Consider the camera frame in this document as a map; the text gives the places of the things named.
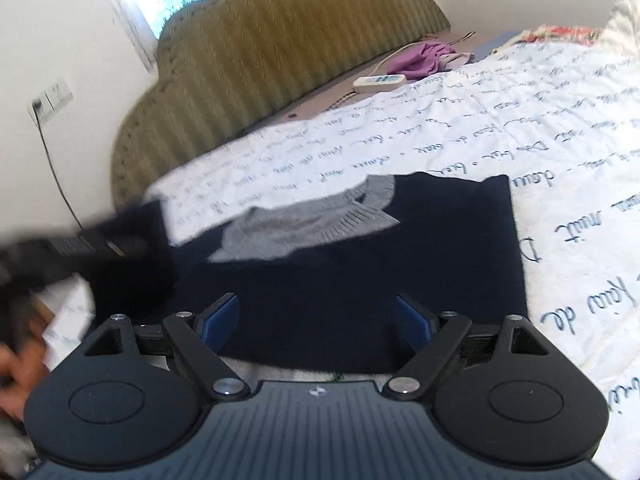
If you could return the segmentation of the person's left hand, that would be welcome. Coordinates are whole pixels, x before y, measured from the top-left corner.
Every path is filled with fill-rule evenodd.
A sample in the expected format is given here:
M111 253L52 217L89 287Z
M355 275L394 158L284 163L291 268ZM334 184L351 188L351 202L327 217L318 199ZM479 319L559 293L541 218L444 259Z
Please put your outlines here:
M26 402L39 383L48 374L44 358L47 344L43 339L46 324L29 323L28 336L20 350L14 352L1 345L1 377L10 383L1 388L1 413L12 419L24 420Z

